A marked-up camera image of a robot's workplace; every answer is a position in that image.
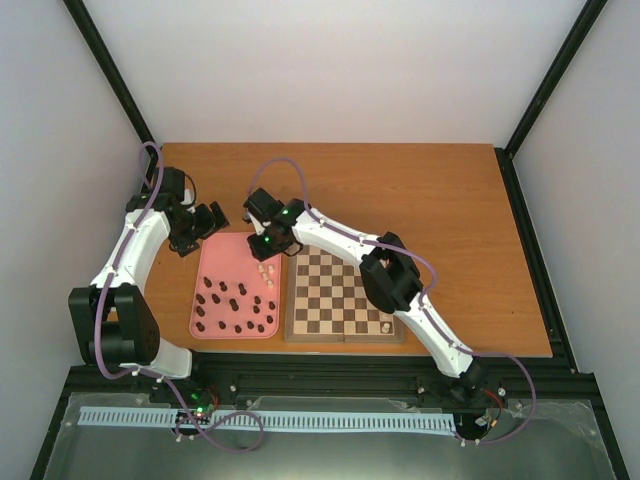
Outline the wooden chess board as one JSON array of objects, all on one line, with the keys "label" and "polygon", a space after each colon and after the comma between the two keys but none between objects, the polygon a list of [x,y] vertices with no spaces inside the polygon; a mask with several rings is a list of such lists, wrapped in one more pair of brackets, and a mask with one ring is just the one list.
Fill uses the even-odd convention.
[{"label": "wooden chess board", "polygon": [[[394,316],[366,297],[359,270],[314,246],[289,261],[284,339],[305,343],[401,343]],[[391,330],[381,332],[389,323]]]}]

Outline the pink plastic tray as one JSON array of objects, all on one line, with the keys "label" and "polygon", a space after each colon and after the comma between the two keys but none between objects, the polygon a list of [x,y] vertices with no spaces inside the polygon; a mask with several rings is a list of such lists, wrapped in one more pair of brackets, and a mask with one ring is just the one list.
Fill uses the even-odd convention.
[{"label": "pink plastic tray", "polygon": [[202,244],[189,322],[198,340],[268,339],[279,328],[282,256],[259,261],[247,233]]}]

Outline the transparent plastic sheet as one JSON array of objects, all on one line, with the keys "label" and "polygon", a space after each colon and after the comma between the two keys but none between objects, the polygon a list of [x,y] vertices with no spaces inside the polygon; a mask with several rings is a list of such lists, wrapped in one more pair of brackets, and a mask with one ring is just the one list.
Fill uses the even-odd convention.
[{"label": "transparent plastic sheet", "polygon": [[[269,433],[77,424],[80,408],[172,408],[144,395],[73,395],[44,479],[612,479],[591,406],[545,402],[516,437],[480,446],[416,433]],[[260,411],[436,413],[386,400],[263,398]]]}]

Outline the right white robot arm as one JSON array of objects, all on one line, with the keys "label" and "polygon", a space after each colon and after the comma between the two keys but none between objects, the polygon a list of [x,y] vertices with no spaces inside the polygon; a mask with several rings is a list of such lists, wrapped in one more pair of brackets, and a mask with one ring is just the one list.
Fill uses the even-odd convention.
[{"label": "right white robot arm", "polygon": [[359,270],[366,298],[400,319],[431,354],[447,378],[448,396],[468,406],[483,389],[487,372],[446,324],[428,298],[415,262],[398,235],[364,233],[343,225],[295,198],[283,203],[266,190],[249,193],[244,221],[253,257],[265,261],[293,246],[317,247]]}]

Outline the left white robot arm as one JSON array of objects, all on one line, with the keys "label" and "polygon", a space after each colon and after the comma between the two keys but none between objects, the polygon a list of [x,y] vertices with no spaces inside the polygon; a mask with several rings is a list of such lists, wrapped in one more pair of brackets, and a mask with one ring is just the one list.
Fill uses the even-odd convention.
[{"label": "left white robot arm", "polygon": [[161,337],[144,290],[165,242],[185,257],[228,220],[218,203],[196,202],[195,183],[182,170],[156,173],[154,184],[126,204],[124,228],[105,266],[88,286],[71,291],[68,306],[86,364],[173,379],[174,392],[193,403],[206,395],[208,378],[192,368],[190,350]]}]

